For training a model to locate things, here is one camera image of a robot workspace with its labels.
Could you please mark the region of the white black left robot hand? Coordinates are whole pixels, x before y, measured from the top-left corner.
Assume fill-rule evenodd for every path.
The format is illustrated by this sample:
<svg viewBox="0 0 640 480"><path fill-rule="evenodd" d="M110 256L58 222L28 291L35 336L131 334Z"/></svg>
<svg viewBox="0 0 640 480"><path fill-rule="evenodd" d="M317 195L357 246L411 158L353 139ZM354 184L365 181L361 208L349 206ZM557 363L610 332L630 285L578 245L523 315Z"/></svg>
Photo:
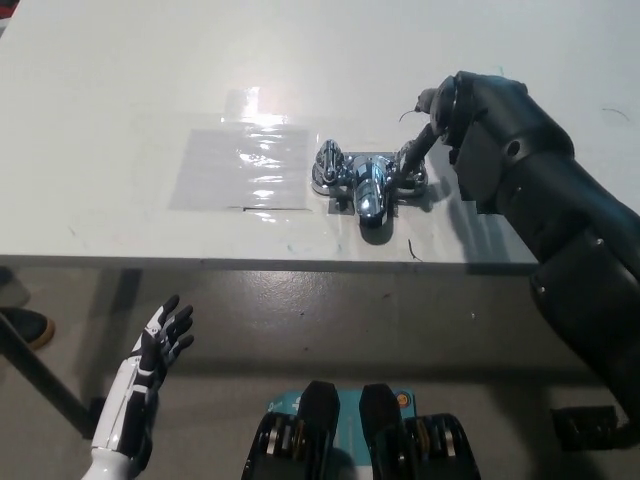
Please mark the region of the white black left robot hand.
<svg viewBox="0 0 640 480"><path fill-rule="evenodd" d="M151 438L159 390L169 369L194 342L193 307L171 296L151 316L121 362L106 397L92 446L138 457Z"/></svg>

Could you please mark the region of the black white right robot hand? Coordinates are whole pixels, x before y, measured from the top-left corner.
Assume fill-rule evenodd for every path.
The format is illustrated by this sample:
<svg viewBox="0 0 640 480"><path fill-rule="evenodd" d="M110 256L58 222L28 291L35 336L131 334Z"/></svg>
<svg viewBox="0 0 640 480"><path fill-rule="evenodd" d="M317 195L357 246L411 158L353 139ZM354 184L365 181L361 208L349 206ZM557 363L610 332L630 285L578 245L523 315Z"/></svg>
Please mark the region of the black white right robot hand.
<svg viewBox="0 0 640 480"><path fill-rule="evenodd" d="M417 99L413 109L415 113L430 115L431 106L438 94L437 88L423 90ZM438 135L434 132L431 122L428 121L415 139L406 142L396 155L397 175L406 178L412 174L424 159L429 150L436 143Z"/></svg>

